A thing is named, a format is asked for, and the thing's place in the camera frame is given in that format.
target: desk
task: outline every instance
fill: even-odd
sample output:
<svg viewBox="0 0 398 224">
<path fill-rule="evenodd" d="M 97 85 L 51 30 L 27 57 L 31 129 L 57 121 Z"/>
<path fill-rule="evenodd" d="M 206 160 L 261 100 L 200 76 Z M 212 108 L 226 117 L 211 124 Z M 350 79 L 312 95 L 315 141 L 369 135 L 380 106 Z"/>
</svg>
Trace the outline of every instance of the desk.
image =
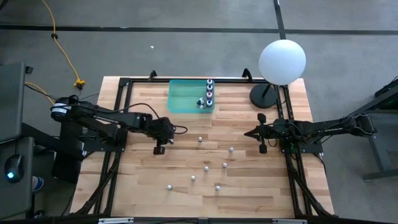
<svg viewBox="0 0 398 224">
<path fill-rule="evenodd" d="M 119 77 L 104 77 L 100 106 L 113 109 L 118 83 Z M 173 124 L 187 126 L 188 133 L 176 135 L 174 145 L 167 145 L 162 156 L 152 154 L 155 141 L 129 133 L 119 166 L 112 216 L 294 217 L 285 157 L 279 146 L 268 146 L 268 153 L 263 155 L 259 153 L 258 142 L 243 136 L 258 125 L 258 113 L 264 113 L 268 123 L 278 118 L 276 106 L 262 110 L 250 103 L 253 86 L 216 83 L 213 114 L 172 114 L 167 109 L 168 83 L 135 83 L 131 104 L 150 104 L 159 116 L 168 116 Z M 311 121 L 303 80 L 293 82 L 289 90 L 295 119 Z M 130 111 L 151 113 L 146 106 Z M 234 147 L 233 153 L 228 151 L 229 147 Z M 81 208 L 97 187 L 103 157 L 103 152 L 95 152 L 83 161 L 71 212 Z M 321 162 L 311 154 L 303 154 L 303 163 L 308 187 L 333 213 Z M 208 172 L 203 170 L 205 166 L 210 168 Z M 190 180 L 192 175 L 196 176 L 195 181 Z M 169 184 L 173 185 L 172 190 L 166 189 Z M 216 185 L 221 186 L 218 192 Z M 298 195 L 304 210 L 301 190 Z"/>
</svg>

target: white ball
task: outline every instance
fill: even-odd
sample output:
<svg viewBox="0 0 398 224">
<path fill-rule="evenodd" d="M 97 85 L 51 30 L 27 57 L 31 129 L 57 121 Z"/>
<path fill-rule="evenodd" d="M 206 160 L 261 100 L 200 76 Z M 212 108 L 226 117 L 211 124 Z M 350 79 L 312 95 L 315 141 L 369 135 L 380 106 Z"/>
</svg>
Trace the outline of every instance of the white ball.
<svg viewBox="0 0 398 224">
<path fill-rule="evenodd" d="M 305 52 L 299 44 L 291 40 L 277 40 L 262 51 L 259 69 L 270 83 L 287 85 L 301 76 L 306 62 Z"/>
</svg>

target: cable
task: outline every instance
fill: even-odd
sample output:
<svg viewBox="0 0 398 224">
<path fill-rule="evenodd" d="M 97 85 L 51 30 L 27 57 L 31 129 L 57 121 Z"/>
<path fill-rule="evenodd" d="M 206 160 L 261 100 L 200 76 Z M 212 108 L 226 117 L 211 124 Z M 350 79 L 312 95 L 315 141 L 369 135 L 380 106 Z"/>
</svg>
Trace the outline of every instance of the cable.
<svg viewBox="0 0 398 224">
<path fill-rule="evenodd" d="M 325 166 L 325 162 L 323 161 L 323 159 L 316 153 L 313 153 L 314 156 L 318 157 L 318 159 L 321 161 L 322 165 L 323 165 L 323 170 L 325 171 L 325 175 L 326 175 L 326 166 Z"/>
<path fill-rule="evenodd" d="M 84 99 L 87 99 L 87 98 L 89 98 L 89 97 L 96 96 L 96 95 L 99 95 L 99 94 L 100 94 L 100 93 L 95 93 L 95 94 L 92 94 L 92 95 L 88 95 L 88 96 L 83 97 L 83 98 L 81 98 L 81 99 L 79 99 L 79 100 L 84 100 Z"/>
<path fill-rule="evenodd" d="M 127 106 L 127 107 L 125 107 L 125 108 L 123 108 L 123 109 L 120 109 L 120 110 L 117 110 L 117 111 L 110 111 L 110 112 L 106 112 L 106 113 L 118 113 L 118 112 L 127 110 L 127 109 L 129 109 L 129 108 L 132 108 L 133 106 L 138 106 L 138 105 L 145 105 L 145 106 L 149 107 L 149 108 L 154 112 L 154 114 L 156 115 L 157 119 L 160 118 L 159 115 L 156 113 L 155 109 L 153 109 L 153 108 L 152 108 L 149 104 L 147 104 L 147 103 L 136 103 L 136 104 Z"/>
<path fill-rule="evenodd" d="M 15 155 L 19 152 L 18 141 L 15 142 Z"/>
<path fill-rule="evenodd" d="M 303 134 L 303 132 L 301 132 L 300 128 L 297 127 L 297 125 L 295 125 L 294 123 L 289 122 L 288 124 L 293 125 L 293 126 L 299 131 L 300 135 L 303 137 L 304 142 L 305 142 L 306 144 L 308 144 L 308 143 L 307 143 L 307 140 L 305 139 L 304 134 Z"/>
<path fill-rule="evenodd" d="M 278 144 L 277 139 L 275 139 L 275 145 L 272 145 L 272 144 L 269 142 L 269 139 L 267 139 L 267 141 L 268 141 L 268 145 L 269 145 L 270 147 L 276 147 L 276 145 Z"/>
<path fill-rule="evenodd" d="M 187 128 L 187 127 L 185 127 L 185 126 L 174 125 L 174 127 L 176 127 L 176 128 L 183 128 L 183 129 L 185 129 L 185 131 L 183 131 L 183 132 L 181 132 L 181 133 L 176 133 L 176 132 L 175 132 L 175 130 L 174 130 L 174 134 L 185 134 L 185 133 L 188 131 L 188 128 Z"/>
<path fill-rule="evenodd" d="M 398 78 L 398 75 L 389 83 L 391 84 L 393 81 L 395 81 Z"/>
<path fill-rule="evenodd" d="M 323 140 L 323 141 L 321 142 L 321 144 L 323 144 L 325 141 L 329 140 L 331 137 L 333 137 L 333 136 L 331 135 L 331 136 L 327 137 L 325 140 Z"/>
<path fill-rule="evenodd" d="M 77 73 L 75 67 L 72 65 L 72 63 L 71 63 L 71 61 L 70 61 L 70 59 L 69 59 L 69 57 L 68 57 L 68 54 L 65 52 L 65 50 L 63 49 L 63 47 L 58 43 L 58 41 L 57 41 L 58 35 L 57 35 L 57 33 L 56 33 L 54 16 L 53 16 L 53 14 L 52 14 L 52 11 L 51 11 L 49 5 L 48 5 L 44 0 L 42 0 L 42 2 L 44 3 L 45 7 L 48 9 L 48 11 L 49 11 L 49 13 L 50 13 L 50 16 L 51 16 L 52 26 L 53 26 L 53 34 L 51 35 L 51 37 L 53 38 L 54 42 L 57 44 L 58 48 L 59 48 L 59 49 L 62 51 L 62 53 L 64 54 L 65 58 L 67 59 L 67 61 L 68 61 L 68 63 L 69 63 L 69 66 L 72 68 L 73 72 L 74 72 L 75 75 L 76 75 L 77 80 L 76 80 L 76 82 L 74 83 L 74 86 L 75 86 L 76 88 L 78 88 L 79 90 L 82 90 L 82 89 L 83 89 L 83 85 L 85 85 L 85 81 L 80 79 L 79 74 Z"/>
<path fill-rule="evenodd" d="M 48 96 L 48 97 L 50 97 L 51 99 L 53 99 L 53 100 L 57 100 L 58 98 L 56 97 L 56 96 L 52 96 L 52 95 L 48 95 L 48 94 L 44 94 L 44 93 L 42 93 L 41 91 L 39 91 L 39 90 L 36 90 L 35 88 L 32 88 L 32 87 L 30 87 L 29 85 L 27 85 L 27 84 L 25 84 L 25 86 L 27 87 L 27 88 L 30 88 L 31 90 L 33 90 L 33 91 L 36 91 L 37 93 L 40 93 L 40 94 L 43 94 L 43 95 L 45 95 L 45 96 Z"/>
<path fill-rule="evenodd" d="M 35 90 L 35 89 L 31 88 L 29 85 L 32 85 L 32 86 L 36 87 L 36 88 L 39 89 L 41 92 L 38 91 L 38 90 Z M 51 99 L 55 99 L 55 100 L 56 100 L 56 98 L 55 98 L 54 96 L 48 95 L 42 88 L 40 88 L 40 87 L 39 87 L 38 85 L 36 85 L 35 83 L 25 82 L 25 86 L 27 86 L 27 87 L 30 88 L 31 90 L 37 91 L 37 92 L 39 92 L 39 93 L 45 95 L 45 96 L 47 97 L 47 99 L 50 100 L 51 104 L 55 105 L 54 101 L 52 101 Z"/>
<path fill-rule="evenodd" d="M 69 202 L 67 203 L 67 206 L 66 206 L 65 209 L 63 210 L 61 216 L 63 216 L 63 215 L 65 214 L 65 212 L 67 211 L 70 202 L 72 202 L 72 199 L 73 199 L 74 194 L 75 194 L 75 191 L 72 192 L 72 195 L 71 195 L 70 198 L 69 198 Z"/>
</svg>

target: yellow cable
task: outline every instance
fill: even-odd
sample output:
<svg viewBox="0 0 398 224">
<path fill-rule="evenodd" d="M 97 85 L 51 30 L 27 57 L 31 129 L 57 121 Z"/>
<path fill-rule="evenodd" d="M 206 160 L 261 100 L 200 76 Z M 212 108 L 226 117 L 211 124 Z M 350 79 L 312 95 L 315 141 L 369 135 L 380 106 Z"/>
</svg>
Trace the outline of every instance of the yellow cable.
<svg viewBox="0 0 398 224">
<path fill-rule="evenodd" d="M 36 85 L 35 83 L 25 82 L 25 84 L 26 84 L 26 85 L 32 85 L 32 86 L 36 87 L 36 89 L 40 90 L 42 93 L 48 95 L 42 88 L 40 88 L 40 87 L 39 87 L 38 85 Z M 47 97 L 47 99 L 50 100 L 51 104 L 53 104 L 53 105 L 55 104 L 54 101 L 52 101 L 51 98 L 50 98 L 49 96 L 45 96 L 45 97 Z"/>
<path fill-rule="evenodd" d="M 52 20 L 53 33 L 56 34 L 55 19 L 54 19 L 54 16 L 53 16 L 53 14 L 52 14 L 52 11 L 51 11 L 49 5 L 48 5 L 44 0 L 42 0 L 42 2 L 44 3 L 45 7 L 49 10 L 49 13 L 50 13 L 50 16 L 51 16 L 51 20 Z M 58 48 L 59 48 L 59 49 L 62 51 L 62 53 L 64 54 L 64 56 L 65 56 L 65 58 L 67 59 L 67 61 L 68 61 L 69 65 L 70 65 L 70 67 L 72 68 L 73 72 L 74 72 L 75 75 L 76 75 L 77 81 L 76 81 L 76 83 L 75 83 L 75 86 L 76 86 L 76 84 L 79 84 L 79 85 L 83 86 L 83 85 L 85 84 L 85 81 L 84 81 L 84 80 L 80 80 L 79 74 L 77 73 L 77 71 L 76 71 L 75 67 L 72 65 L 72 63 L 70 62 L 70 59 L 69 59 L 69 57 L 68 57 L 68 54 L 65 52 L 65 50 L 63 49 L 63 47 L 58 43 L 56 37 L 53 37 L 53 40 L 54 40 L 55 43 L 57 44 Z"/>
</svg>

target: computer mouse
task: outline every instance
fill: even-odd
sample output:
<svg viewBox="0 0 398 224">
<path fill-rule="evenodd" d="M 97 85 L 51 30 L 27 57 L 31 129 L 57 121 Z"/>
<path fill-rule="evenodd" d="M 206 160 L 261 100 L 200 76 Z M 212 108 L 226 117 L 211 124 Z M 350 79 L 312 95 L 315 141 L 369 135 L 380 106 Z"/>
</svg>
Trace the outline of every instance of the computer mouse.
<svg viewBox="0 0 398 224">
<path fill-rule="evenodd" d="M 6 179 L 10 183 L 18 183 L 24 176 L 24 158 L 22 155 L 14 154 L 7 159 L 5 165 Z"/>
</svg>

